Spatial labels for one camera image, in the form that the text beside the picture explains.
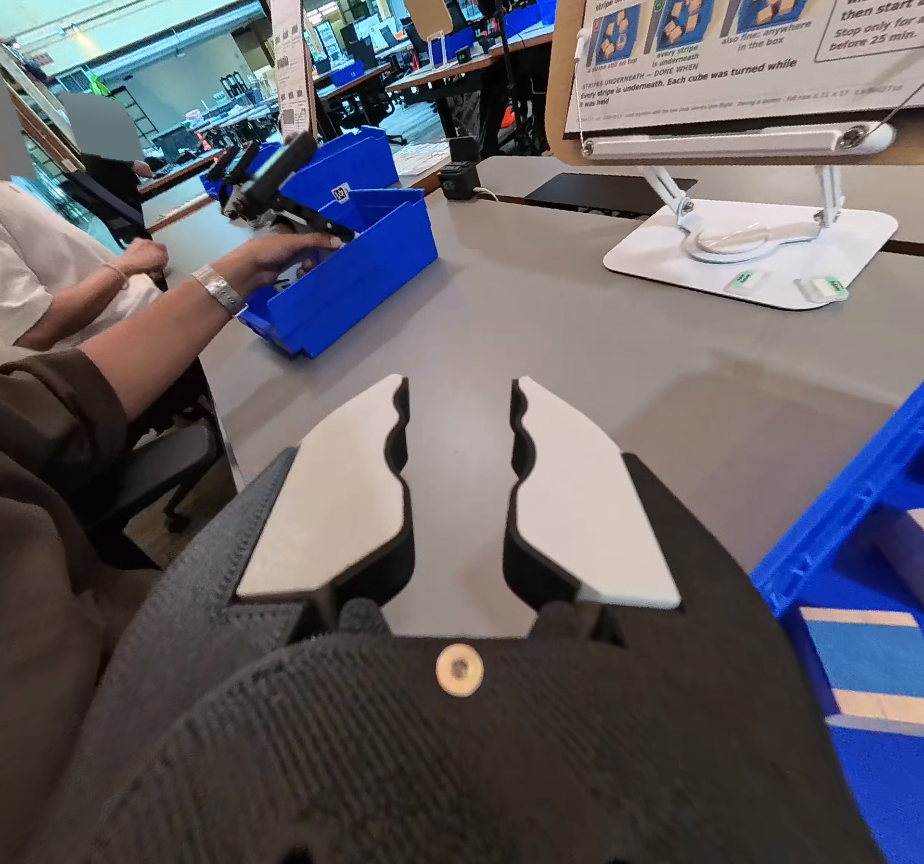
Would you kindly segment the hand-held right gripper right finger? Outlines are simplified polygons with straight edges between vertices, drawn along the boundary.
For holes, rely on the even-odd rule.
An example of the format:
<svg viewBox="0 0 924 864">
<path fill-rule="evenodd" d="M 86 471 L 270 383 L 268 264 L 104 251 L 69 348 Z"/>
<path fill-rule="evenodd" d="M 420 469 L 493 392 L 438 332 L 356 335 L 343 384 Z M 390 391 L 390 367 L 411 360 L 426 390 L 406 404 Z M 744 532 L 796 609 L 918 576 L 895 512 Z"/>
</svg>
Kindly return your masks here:
<svg viewBox="0 0 924 864">
<path fill-rule="evenodd" d="M 511 386 L 515 482 L 502 573 L 538 612 L 552 602 L 672 611 L 681 595 L 618 444 L 528 376 Z"/>
</svg>

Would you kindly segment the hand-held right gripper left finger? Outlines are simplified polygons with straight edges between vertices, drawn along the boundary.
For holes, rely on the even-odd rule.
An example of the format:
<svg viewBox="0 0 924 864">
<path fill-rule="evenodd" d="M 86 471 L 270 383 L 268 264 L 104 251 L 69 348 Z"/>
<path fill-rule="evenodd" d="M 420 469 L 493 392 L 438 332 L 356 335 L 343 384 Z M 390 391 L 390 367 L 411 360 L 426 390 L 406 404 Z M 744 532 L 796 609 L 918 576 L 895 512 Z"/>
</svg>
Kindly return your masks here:
<svg viewBox="0 0 924 864">
<path fill-rule="evenodd" d="M 415 568 L 410 382 L 385 376 L 299 442 L 237 582 L 242 604 L 307 604 L 322 625 L 355 599 L 389 604 Z"/>
</svg>

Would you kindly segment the blue plastic bin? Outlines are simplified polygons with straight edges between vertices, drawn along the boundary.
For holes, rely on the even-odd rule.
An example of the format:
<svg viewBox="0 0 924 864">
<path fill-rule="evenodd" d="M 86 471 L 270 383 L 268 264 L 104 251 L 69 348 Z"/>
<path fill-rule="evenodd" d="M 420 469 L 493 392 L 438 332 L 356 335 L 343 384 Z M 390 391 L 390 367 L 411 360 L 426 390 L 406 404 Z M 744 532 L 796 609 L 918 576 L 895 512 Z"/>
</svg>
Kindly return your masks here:
<svg viewBox="0 0 924 864">
<path fill-rule="evenodd" d="M 872 545 L 878 504 L 923 508 L 923 389 L 895 411 L 857 456 L 750 573 L 786 631 L 826 720 L 796 642 L 802 606 L 912 613 L 923 601 Z M 826 725 L 843 772 L 889 862 L 923 861 L 923 736 Z"/>
<path fill-rule="evenodd" d="M 399 175 L 386 132 L 362 127 L 318 146 L 311 161 L 280 188 L 284 197 L 320 211 L 343 202 L 354 189 L 383 189 L 398 184 Z"/>
<path fill-rule="evenodd" d="M 269 344 L 310 359 L 438 258 L 420 188 L 353 190 L 321 214 L 354 239 L 284 288 L 257 290 L 238 315 Z"/>
</svg>

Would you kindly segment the wooden cube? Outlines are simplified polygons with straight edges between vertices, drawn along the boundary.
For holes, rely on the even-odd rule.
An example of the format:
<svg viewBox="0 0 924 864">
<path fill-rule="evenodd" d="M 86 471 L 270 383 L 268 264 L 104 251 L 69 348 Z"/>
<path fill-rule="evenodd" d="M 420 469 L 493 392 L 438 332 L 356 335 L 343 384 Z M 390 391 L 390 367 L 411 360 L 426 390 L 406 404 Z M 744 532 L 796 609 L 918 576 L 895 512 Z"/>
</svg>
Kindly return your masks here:
<svg viewBox="0 0 924 864">
<path fill-rule="evenodd" d="M 923 508 L 878 504 L 869 519 L 872 545 L 911 594 L 923 601 Z"/>
<path fill-rule="evenodd" d="M 827 723 L 923 736 L 923 636 L 912 613 L 802 606 L 796 642 Z"/>
</svg>

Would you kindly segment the person's left forearm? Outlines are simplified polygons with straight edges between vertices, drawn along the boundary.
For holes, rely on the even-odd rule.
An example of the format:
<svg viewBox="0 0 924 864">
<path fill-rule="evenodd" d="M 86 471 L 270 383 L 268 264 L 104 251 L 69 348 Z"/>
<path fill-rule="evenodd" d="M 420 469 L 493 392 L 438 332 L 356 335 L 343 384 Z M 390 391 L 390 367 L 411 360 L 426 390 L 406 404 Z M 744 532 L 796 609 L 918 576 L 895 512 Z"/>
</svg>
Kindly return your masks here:
<svg viewBox="0 0 924 864">
<path fill-rule="evenodd" d="M 162 396 L 230 322 L 231 315 L 197 280 L 84 342 L 81 353 L 113 389 L 127 421 Z"/>
</svg>

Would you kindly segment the grey desk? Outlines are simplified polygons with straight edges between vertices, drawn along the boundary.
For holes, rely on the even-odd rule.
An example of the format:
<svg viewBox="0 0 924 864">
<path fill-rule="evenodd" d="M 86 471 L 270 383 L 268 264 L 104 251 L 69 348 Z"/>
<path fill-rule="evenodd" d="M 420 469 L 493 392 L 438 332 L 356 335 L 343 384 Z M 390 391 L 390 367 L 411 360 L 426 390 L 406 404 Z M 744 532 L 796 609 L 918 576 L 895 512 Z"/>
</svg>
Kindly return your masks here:
<svg viewBox="0 0 924 864">
<path fill-rule="evenodd" d="M 427 199 L 439 258 L 317 360 L 244 324 L 201 362 L 239 486 L 360 391 L 410 380 L 416 565 L 405 635 L 524 634 L 502 579 L 511 384 L 529 376 L 638 455 L 755 569 L 922 383 L 922 257 L 780 311 L 607 271 L 628 220 Z"/>
</svg>

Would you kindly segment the idle black white gripper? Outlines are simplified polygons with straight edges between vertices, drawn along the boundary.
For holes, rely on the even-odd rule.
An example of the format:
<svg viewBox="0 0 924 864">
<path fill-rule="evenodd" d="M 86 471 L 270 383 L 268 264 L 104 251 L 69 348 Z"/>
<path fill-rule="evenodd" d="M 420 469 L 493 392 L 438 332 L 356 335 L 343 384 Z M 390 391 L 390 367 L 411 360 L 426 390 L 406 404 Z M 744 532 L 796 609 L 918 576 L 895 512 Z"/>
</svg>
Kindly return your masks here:
<svg viewBox="0 0 924 864">
<path fill-rule="evenodd" d="M 221 152 L 210 169 L 201 175 L 206 195 L 218 204 L 220 211 L 225 212 L 229 200 L 248 182 L 248 168 L 259 153 L 260 143 L 255 141 L 229 146 Z"/>
</svg>

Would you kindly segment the silver wristwatch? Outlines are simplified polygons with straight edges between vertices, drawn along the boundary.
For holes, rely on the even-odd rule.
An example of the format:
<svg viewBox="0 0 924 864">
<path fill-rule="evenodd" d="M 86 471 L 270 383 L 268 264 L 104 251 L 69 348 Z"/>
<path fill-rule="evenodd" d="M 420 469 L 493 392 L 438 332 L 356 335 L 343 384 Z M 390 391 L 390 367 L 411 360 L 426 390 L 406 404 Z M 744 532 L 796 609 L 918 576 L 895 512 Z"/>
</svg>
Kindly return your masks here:
<svg viewBox="0 0 924 864">
<path fill-rule="evenodd" d="M 192 278 L 210 295 L 230 318 L 237 318 L 248 308 L 244 297 L 211 265 L 204 265 Z"/>
</svg>

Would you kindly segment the dark backed clipboard stand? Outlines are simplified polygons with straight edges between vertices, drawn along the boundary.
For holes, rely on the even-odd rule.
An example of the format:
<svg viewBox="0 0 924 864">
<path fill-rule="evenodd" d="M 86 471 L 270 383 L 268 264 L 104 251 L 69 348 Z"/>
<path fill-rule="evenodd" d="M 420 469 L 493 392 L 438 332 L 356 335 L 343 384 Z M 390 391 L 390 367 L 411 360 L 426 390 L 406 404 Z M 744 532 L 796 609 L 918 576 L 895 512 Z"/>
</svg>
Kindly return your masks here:
<svg viewBox="0 0 924 864">
<path fill-rule="evenodd" d="M 318 132 L 303 0 L 271 0 L 271 29 L 280 132 L 287 144 L 301 132 Z"/>
</svg>

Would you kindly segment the clear plastic sheet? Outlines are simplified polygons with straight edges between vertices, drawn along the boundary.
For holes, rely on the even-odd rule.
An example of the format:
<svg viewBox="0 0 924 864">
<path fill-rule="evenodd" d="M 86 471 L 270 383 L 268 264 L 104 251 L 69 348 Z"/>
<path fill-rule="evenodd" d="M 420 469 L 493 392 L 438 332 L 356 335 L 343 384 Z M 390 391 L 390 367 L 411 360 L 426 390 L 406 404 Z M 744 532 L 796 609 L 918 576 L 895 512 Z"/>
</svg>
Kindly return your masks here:
<svg viewBox="0 0 924 864">
<path fill-rule="evenodd" d="M 392 153 L 399 177 L 426 177 L 451 158 L 448 142 L 409 144 Z"/>
</svg>

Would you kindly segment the black device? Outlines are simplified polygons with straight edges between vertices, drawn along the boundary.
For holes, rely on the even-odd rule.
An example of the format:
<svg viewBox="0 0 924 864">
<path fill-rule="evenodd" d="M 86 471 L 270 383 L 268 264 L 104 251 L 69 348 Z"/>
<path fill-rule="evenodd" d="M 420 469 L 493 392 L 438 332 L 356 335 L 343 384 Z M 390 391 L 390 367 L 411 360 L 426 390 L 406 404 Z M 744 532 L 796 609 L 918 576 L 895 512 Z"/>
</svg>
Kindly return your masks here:
<svg viewBox="0 0 924 864">
<path fill-rule="evenodd" d="M 470 200 L 480 187 L 477 165 L 479 143 L 469 136 L 449 140 L 449 162 L 437 172 L 437 179 L 447 200 Z"/>
</svg>

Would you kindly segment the white document stand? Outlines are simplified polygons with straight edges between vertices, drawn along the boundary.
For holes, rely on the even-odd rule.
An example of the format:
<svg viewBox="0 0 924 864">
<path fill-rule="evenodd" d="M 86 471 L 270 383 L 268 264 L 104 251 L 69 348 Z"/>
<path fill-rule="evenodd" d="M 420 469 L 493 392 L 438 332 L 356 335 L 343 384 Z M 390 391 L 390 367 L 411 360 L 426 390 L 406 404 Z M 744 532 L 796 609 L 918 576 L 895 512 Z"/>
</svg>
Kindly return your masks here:
<svg viewBox="0 0 924 864">
<path fill-rule="evenodd" d="M 907 91 L 892 84 L 897 101 L 884 107 L 880 119 L 807 121 L 770 125 L 751 120 L 764 105 L 764 91 L 745 101 L 742 131 L 720 132 L 591 132 L 584 124 L 587 108 L 578 92 L 579 72 L 588 69 L 587 54 L 595 32 L 583 27 L 576 38 L 572 99 L 583 157 L 596 165 L 636 165 L 664 209 L 649 216 L 604 257 L 608 271 L 717 297 L 786 311 L 807 311 L 827 305 L 806 302 L 794 280 L 834 276 L 849 290 L 861 272 L 894 236 L 894 216 L 849 209 L 842 177 L 843 163 L 860 163 L 893 149 L 898 140 L 895 119 L 922 95 L 922 80 Z M 767 200 L 723 200 L 693 197 L 667 165 L 702 163 L 781 164 L 812 162 L 817 204 Z M 747 269 L 768 271 L 753 295 L 723 292 L 735 275 Z"/>
</svg>

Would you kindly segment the person's dark clothing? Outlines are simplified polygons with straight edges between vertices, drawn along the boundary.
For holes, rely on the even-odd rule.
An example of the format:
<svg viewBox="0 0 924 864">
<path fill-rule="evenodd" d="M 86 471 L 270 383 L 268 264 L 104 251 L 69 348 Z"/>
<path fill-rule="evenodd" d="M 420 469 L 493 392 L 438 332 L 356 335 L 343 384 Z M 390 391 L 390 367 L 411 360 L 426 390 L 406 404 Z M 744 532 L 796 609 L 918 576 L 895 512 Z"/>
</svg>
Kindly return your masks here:
<svg viewBox="0 0 924 864">
<path fill-rule="evenodd" d="M 2 862 L 28 845 L 154 584 L 153 571 L 107 566 L 68 503 L 123 454 L 126 432 L 115 391 L 79 350 L 2 366 Z"/>
</svg>

